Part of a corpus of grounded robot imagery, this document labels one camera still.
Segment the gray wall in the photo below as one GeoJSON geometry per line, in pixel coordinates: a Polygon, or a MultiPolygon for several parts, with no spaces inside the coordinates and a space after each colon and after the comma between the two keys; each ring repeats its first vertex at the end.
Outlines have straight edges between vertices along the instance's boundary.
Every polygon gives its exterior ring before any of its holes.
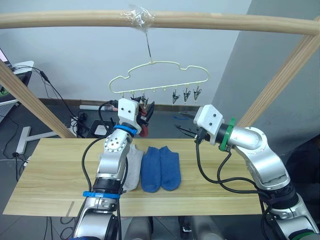
{"type": "MultiPolygon", "coordinates": [[[[320,15],[319,0],[252,0],[248,13],[300,19],[320,15]]],[[[242,31],[212,104],[239,121],[298,43],[300,35],[242,31]]],[[[317,51],[253,124],[284,154],[320,133],[320,54],[317,51]]]]}

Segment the white wall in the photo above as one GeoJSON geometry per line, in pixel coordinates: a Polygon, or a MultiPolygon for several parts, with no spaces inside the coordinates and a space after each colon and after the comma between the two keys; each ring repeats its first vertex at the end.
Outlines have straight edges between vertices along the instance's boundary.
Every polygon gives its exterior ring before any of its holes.
{"type": "MultiPolygon", "coordinates": [[[[52,10],[129,9],[129,4],[150,11],[192,11],[246,14],[251,0],[11,0],[0,2],[0,13],[52,10]]],[[[199,65],[209,70],[211,78],[201,85],[197,105],[212,102],[238,31],[198,29],[150,29],[149,43],[153,60],[199,65]]],[[[0,47],[11,62],[34,60],[65,99],[107,101],[119,98],[108,89],[109,81],[126,75],[128,69],[149,61],[146,38],[142,31],[129,27],[43,27],[1,29],[0,47]]],[[[141,69],[119,90],[153,87],[172,82],[198,81],[205,75],[196,70],[181,72],[174,66],[161,65],[141,69]]],[[[47,98],[43,83],[33,75],[29,88],[40,98],[47,98]]],[[[148,91],[146,96],[157,104],[172,104],[173,88],[148,91]]],[[[177,89],[183,104],[183,88],[177,89]]],[[[188,105],[194,105],[193,93],[188,105]]]]}

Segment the wooden frame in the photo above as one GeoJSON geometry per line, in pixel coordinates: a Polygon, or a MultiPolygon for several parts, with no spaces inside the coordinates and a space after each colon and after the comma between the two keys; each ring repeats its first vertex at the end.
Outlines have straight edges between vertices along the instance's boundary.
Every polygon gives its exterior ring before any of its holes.
{"type": "MultiPolygon", "coordinates": [[[[34,27],[131,27],[124,10],[43,11],[0,14],[0,29],[34,27]]],[[[219,29],[290,33],[304,35],[272,80],[238,122],[252,125],[276,99],[320,46],[320,17],[315,20],[287,17],[220,14],[203,12],[156,11],[152,28],[219,29]]],[[[0,62],[0,83],[61,138],[73,134],[39,99],[0,62]]]]}

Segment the monitor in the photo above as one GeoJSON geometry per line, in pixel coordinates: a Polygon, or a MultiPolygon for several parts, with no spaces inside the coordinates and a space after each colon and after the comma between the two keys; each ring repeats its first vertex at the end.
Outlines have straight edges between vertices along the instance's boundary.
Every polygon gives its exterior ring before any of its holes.
{"type": "Polygon", "coordinates": [[[4,52],[1,50],[0,48],[0,60],[2,62],[4,62],[4,64],[9,67],[10,69],[12,68],[11,63],[9,62],[8,58],[6,57],[6,55],[4,54],[4,52]]]}

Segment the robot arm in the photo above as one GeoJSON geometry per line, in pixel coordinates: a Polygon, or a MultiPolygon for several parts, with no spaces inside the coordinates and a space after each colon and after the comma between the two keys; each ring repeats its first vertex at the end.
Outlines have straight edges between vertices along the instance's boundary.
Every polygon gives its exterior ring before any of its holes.
{"type": "Polygon", "coordinates": [[[210,138],[222,150],[235,149],[245,160],[258,190],[270,198],[259,196],[269,206],[270,225],[280,240],[302,239],[319,230],[306,205],[290,181],[281,159],[271,150],[266,135],[255,127],[224,124],[223,116],[212,105],[201,107],[193,122],[200,127],[197,140],[210,138]]]}
{"type": "Polygon", "coordinates": [[[120,219],[113,212],[119,209],[119,198],[123,193],[127,154],[133,137],[148,126],[154,102],[147,116],[142,116],[139,109],[137,101],[125,98],[118,101],[120,125],[114,126],[114,132],[106,137],[92,190],[83,193],[86,199],[74,229],[76,239],[117,239],[120,219]]]}

